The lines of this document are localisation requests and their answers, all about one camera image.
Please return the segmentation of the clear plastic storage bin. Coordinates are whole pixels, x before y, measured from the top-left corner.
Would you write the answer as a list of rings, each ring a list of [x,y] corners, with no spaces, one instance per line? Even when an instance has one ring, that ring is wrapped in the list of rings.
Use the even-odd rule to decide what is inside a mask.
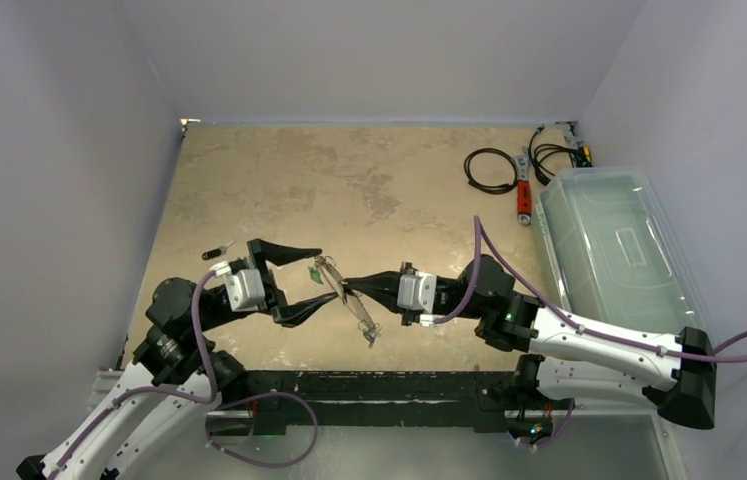
[[[632,330],[708,331],[709,315],[646,174],[565,169],[533,203],[547,296],[574,314]]]

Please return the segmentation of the orange handled tool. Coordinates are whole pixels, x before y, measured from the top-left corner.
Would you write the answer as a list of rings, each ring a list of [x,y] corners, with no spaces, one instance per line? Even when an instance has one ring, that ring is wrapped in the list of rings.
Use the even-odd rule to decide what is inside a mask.
[[[532,220],[532,193],[529,175],[531,160],[526,147],[523,148],[521,155],[514,158],[514,161],[517,176],[518,221],[523,226],[530,226]]]

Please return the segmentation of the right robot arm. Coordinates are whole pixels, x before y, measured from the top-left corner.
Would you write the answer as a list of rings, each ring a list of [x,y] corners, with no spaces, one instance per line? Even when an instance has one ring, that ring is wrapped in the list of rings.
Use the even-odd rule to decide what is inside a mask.
[[[483,254],[456,278],[398,271],[346,278],[360,293],[398,314],[405,326],[437,326],[446,315],[474,319],[474,333],[499,351],[520,353],[510,381],[525,407],[541,400],[605,399],[653,408],[674,424],[715,426],[717,367],[701,329],[644,332],[588,319],[514,289],[516,279]]]

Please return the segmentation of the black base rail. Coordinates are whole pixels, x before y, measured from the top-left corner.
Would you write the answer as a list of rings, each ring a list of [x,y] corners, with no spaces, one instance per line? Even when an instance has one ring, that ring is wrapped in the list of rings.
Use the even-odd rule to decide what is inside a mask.
[[[513,371],[254,370],[207,419],[217,436],[283,435],[314,424],[500,433],[569,406],[526,388]]]

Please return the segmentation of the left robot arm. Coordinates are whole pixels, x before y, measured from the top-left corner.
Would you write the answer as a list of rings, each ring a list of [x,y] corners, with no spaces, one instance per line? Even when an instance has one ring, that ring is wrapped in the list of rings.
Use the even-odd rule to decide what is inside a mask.
[[[146,311],[152,326],[109,393],[57,447],[25,458],[18,477],[131,479],[213,410],[242,407],[254,422],[258,404],[279,392],[253,393],[246,368],[215,350],[205,332],[257,313],[296,327],[337,295],[290,304],[268,268],[314,259],[321,249],[261,239],[249,241],[247,249],[247,256],[213,265],[196,282],[174,277],[160,283]]]

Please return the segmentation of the green tagged key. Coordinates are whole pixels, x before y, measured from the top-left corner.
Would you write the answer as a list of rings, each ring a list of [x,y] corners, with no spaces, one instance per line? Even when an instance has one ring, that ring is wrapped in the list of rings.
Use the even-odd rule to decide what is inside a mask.
[[[315,283],[323,284],[320,270],[316,266],[312,266],[309,268],[309,276],[311,280],[314,281]]]

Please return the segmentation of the yellow black connector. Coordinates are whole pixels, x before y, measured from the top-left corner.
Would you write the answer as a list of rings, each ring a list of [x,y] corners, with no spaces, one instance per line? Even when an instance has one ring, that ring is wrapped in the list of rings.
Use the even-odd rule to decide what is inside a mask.
[[[590,149],[582,145],[578,148],[577,153],[577,167],[578,168],[591,168],[593,166]]]

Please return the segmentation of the silver key holder strip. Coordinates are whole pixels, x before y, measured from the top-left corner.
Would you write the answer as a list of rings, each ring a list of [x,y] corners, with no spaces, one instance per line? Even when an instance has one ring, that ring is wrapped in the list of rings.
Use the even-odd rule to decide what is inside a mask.
[[[372,349],[381,335],[381,327],[372,319],[368,310],[363,305],[361,295],[346,291],[342,287],[341,281],[344,277],[337,270],[331,256],[319,255],[315,257],[312,266],[316,266],[320,270],[323,280],[323,284],[321,285],[327,285],[337,293],[342,305],[356,318],[359,331],[367,342],[368,348]]]

